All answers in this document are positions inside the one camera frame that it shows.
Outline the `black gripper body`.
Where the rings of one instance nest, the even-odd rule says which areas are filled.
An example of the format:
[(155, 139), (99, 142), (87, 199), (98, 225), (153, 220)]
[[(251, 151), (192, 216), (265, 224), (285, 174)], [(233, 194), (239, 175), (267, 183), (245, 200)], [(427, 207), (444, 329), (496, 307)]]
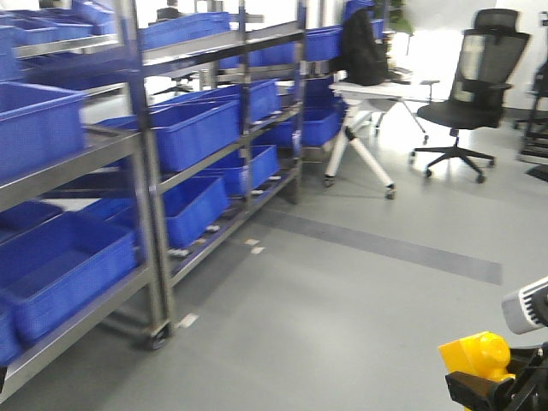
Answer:
[(515, 378), (500, 382), (449, 372), (445, 382), (451, 400), (466, 410), (546, 410), (547, 344), (510, 348), (508, 370)]

